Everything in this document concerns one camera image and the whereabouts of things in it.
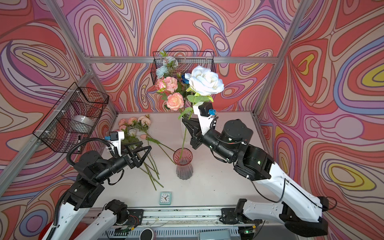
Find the pink glass vase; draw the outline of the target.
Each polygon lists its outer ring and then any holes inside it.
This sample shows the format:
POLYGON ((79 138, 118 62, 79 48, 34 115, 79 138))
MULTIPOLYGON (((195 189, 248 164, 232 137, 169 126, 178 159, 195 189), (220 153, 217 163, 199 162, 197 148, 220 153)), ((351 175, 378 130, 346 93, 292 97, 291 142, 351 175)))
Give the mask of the pink glass vase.
POLYGON ((192 166, 193 153, 186 148, 179 148, 173 155, 176 166, 177 177, 181 180, 188 180, 192 177, 194 169, 192 166))

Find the pink peony flower stem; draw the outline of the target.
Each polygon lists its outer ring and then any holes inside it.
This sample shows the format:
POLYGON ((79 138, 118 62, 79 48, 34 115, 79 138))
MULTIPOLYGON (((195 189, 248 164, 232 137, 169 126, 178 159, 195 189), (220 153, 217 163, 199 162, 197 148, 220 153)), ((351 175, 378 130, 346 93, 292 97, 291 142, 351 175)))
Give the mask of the pink peony flower stem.
POLYGON ((167 96, 165 106, 172 111, 179 111, 185 105, 184 98, 180 93, 173 93, 167 96))

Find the white rose stem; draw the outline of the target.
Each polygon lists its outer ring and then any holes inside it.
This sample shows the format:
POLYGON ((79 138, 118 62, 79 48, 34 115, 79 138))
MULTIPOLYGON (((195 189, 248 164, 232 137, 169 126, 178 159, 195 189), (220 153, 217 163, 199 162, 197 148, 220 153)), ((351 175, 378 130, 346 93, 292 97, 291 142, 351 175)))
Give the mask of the white rose stem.
MULTIPOLYGON (((181 92, 180 94, 184 98, 185 105, 179 110, 181 118, 197 118, 198 116, 194 114, 193 106, 198 102, 214 102, 213 95, 218 94, 224 90, 223 81, 219 78, 218 74, 212 72, 208 68, 203 68, 201 66, 195 67, 191 73, 185 74, 186 79, 189 80, 189 84, 185 85, 181 80, 181 92)), ((211 123, 211 128, 216 124, 216 115, 214 120, 211 123)), ((186 136, 190 133, 185 130, 184 141, 186 136)))

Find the blue rose stem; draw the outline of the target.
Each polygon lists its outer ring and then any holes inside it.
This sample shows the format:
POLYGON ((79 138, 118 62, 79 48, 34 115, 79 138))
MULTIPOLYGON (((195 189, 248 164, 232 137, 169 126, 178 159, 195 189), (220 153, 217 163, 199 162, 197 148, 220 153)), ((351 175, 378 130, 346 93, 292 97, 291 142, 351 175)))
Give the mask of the blue rose stem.
POLYGON ((185 74, 182 75, 182 83, 185 84, 185 85, 189 84, 189 80, 186 79, 185 74))

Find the large peach rose stem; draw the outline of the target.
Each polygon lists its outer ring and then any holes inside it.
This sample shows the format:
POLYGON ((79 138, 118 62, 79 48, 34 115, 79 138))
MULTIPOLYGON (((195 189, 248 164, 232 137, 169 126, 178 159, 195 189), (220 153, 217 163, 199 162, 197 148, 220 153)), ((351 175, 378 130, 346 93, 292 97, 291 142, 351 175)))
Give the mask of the large peach rose stem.
POLYGON ((164 88, 173 94, 178 88, 178 80, 174 77, 166 77, 163 79, 164 88))

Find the red pink rose stem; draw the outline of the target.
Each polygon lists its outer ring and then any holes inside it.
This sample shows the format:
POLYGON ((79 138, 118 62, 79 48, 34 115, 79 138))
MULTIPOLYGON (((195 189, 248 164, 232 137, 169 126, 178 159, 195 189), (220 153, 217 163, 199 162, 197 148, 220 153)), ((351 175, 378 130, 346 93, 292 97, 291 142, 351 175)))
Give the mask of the red pink rose stem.
POLYGON ((166 90, 166 84, 164 82, 164 78, 157 79, 155 83, 155 87, 157 89, 157 92, 161 93, 166 90))

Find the pale blue flower stem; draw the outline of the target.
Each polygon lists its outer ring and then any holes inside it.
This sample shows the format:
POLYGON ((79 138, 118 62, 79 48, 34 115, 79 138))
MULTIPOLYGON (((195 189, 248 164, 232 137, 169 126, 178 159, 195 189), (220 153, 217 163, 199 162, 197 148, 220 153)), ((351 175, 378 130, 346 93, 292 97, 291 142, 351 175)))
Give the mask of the pale blue flower stem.
POLYGON ((159 51, 157 58, 155 59, 156 64, 156 76, 158 79, 172 77, 179 63, 173 56, 162 50, 159 51))

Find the white ribbed vase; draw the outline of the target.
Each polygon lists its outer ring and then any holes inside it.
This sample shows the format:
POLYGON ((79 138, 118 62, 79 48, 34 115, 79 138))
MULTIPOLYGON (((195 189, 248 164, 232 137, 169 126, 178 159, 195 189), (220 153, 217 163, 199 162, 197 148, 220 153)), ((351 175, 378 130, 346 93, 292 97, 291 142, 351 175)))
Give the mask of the white ribbed vase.
POLYGON ((180 123, 181 123, 181 138, 182 138, 182 140, 184 139, 185 130, 186 130, 186 127, 185 127, 185 125, 183 123, 183 120, 184 120, 184 118, 181 118, 181 120, 180 120, 180 123))

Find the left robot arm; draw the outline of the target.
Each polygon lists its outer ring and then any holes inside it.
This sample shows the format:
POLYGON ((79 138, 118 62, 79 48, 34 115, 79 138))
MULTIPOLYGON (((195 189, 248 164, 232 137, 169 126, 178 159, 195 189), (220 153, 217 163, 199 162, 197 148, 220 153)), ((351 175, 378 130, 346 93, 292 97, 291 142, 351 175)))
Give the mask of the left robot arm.
POLYGON ((80 220, 105 189, 103 184, 108 183, 111 186, 110 178, 117 173, 123 175, 126 167, 130 169, 141 167, 151 150, 150 146, 144 146, 143 142, 139 141, 125 145, 125 150, 119 154, 117 147, 100 138, 88 138, 74 145, 67 153, 66 160, 78 172, 78 176, 59 198, 53 222, 43 238, 68 240, 80 220), (88 151, 75 163, 72 154, 90 142, 101 142, 106 145, 112 157, 106 160, 97 151, 88 151))

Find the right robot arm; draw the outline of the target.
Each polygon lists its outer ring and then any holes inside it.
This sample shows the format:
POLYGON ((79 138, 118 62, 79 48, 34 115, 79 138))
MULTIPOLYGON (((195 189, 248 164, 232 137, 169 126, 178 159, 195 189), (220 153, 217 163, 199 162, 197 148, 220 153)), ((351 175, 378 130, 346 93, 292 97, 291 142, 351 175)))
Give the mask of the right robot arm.
POLYGON ((323 213, 332 209, 328 197, 316 197, 292 180, 263 149, 249 143, 253 131, 240 119, 229 120, 221 132, 216 131, 217 118, 201 124, 196 118, 183 119, 191 135, 193 149, 208 147, 222 163, 234 165, 234 171, 250 181, 253 186, 263 185, 278 197, 265 203, 239 199, 236 208, 222 212, 221 222, 235 225, 261 224, 273 221, 283 224, 290 232, 301 237, 328 235, 329 224, 323 213))

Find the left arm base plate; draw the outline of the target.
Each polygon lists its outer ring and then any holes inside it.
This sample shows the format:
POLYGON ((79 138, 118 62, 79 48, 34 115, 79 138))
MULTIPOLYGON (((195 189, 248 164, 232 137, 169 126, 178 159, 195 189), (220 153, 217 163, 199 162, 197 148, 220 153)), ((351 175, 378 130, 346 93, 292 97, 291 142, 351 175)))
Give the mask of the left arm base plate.
POLYGON ((123 209, 117 212, 115 226, 137 227, 142 224, 143 217, 143 209, 123 209))

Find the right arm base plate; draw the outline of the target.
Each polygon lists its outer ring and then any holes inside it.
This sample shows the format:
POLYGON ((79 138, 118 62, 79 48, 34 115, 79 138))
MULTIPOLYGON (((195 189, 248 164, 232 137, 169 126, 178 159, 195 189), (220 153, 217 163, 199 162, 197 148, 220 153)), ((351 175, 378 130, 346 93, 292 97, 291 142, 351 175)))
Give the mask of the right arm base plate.
POLYGON ((235 208, 222 208, 219 221, 225 225, 254 224, 255 222, 243 213, 237 213, 235 208))

